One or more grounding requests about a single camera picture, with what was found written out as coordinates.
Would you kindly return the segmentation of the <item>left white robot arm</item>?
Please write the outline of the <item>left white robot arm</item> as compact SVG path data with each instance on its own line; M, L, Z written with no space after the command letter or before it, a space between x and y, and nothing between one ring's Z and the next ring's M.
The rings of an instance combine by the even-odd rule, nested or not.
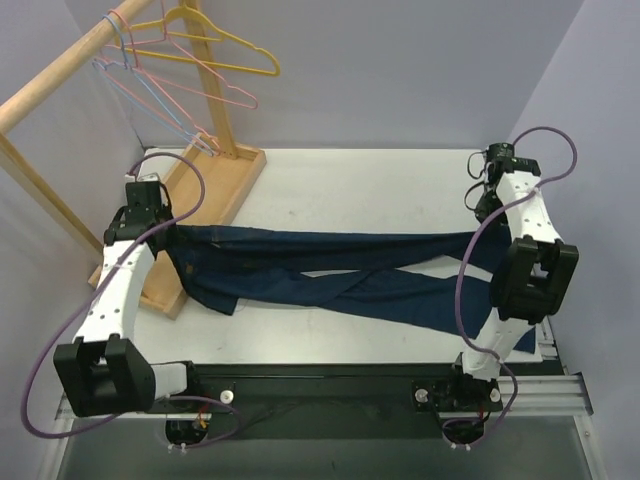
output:
M151 364L134 344L134 323L145 280L165 250L173 218L168 191L158 179L125 186L126 203L104 233L97 296L72 342L56 347L53 363L79 417L146 412L162 398L179 410L201 403L202 384L188 364Z

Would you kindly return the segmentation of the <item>dark blue denim trousers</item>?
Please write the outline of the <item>dark blue denim trousers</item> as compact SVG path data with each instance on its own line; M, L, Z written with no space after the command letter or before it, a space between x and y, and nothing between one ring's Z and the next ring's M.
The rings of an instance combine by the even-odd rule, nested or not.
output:
M179 225L167 254L186 293L221 314L244 298L456 334L456 278L410 269L462 259L471 237Z

